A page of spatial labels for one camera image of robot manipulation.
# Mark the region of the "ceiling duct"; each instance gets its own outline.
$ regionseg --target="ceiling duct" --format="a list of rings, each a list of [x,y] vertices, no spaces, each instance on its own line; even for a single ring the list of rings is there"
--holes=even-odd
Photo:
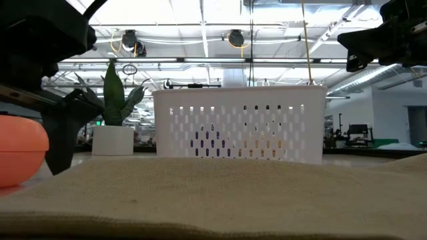
[[[405,73],[408,69],[402,68],[401,65],[393,64],[390,66],[379,67],[376,69],[365,70],[361,73],[353,75],[341,83],[331,87],[328,90],[328,96],[337,95],[341,92],[351,93],[369,87],[372,84],[381,82],[389,77],[397,74]]]

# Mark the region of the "orange object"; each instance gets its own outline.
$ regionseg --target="orange object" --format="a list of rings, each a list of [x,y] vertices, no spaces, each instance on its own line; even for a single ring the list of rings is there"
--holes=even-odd
[[[0,115],[0,187],[18,185],[39,170],[49,140],[36,121]]]

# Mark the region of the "ceiling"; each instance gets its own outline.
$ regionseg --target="ceiling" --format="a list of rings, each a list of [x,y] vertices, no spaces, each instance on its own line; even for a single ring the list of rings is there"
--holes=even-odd
[[[67,0],[83,13],[93,0]],[[341,33],[371,29],[382,24],[379,10],[387,0],[305,0],[307,36],[304,34],[300,1],[254,1],[254,39],[250,44],[250,14],[246,0],[109,0],[92,17],[90,24],[97,35],[97,50],[74,58],[133,57],[120,49],[120,36],[135,29],[147,49],[147,57],[303,59],[307,37],[310,59],[345,59],[346,49],[337,41]],[[248,47],[230,46],[226,36],[231,29],[243,32]],[[58,74],[44,79],[45,86],[56,93],[67,93],[78,83],[76,73],[88,84],[102,85],[106,63],[60,63]],[[144,79],[150,91],[161,89],[166,79],[177,83],[204,83],[222,80],[225,68],[243,68],[246,64],[135,63],[139,71],[127,80],[130,85]],[[345,63],[318,65],[311,69],[316,84],[332,87],[352,76]],[[125,75],[119,72],[122,79]],[[309,81],[306,63],[298,65],[255,64],[258,85],[303,85]],[[94,87],[102,94],[102,87]]]

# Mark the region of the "white wall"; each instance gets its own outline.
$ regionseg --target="white wall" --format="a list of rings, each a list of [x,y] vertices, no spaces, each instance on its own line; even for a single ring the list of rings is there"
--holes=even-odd
[[[41,118],[39,112],[30,110],[30,109],[26,109],[24,107],[20,107],[20,106],[11,104],[11,103],[0,102],[0,111],[6,111],[9,114],[13,114],[13,115]]]
[[[410,143],[407,106],[427,106],[427,92],[373,91],[374,138]]]
[[[365,89],[363,93],[350,94],[350,99],[332,100],[327,104],[325,116],[334,116],[334,130],[340,128],[339,113],[342,113],[342,132],[348,130],[349,124],[368,124],[368,127],[374,127],[371,88]]]

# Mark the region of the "snake plant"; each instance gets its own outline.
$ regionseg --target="snake plant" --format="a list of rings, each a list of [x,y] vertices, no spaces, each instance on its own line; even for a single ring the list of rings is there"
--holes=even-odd
[[[98,99],[96,93],[85,84],[85,81],[79,75],[75,75],[79,79],[80,84],[86,87],[86,91]],[[125,118],[132,113],[133,107],[142,101],[145,90],[147,90],[147,88],[142,86],[145,81],[135,87],[125,99],[123,83],[115,72],[113,62],[109,64],[105,77],[101,76],[101,78],[104,81],[104,100],[98,99],[98,101],[105,109],[102,113],[102,118],[106,125],[121,126]]]

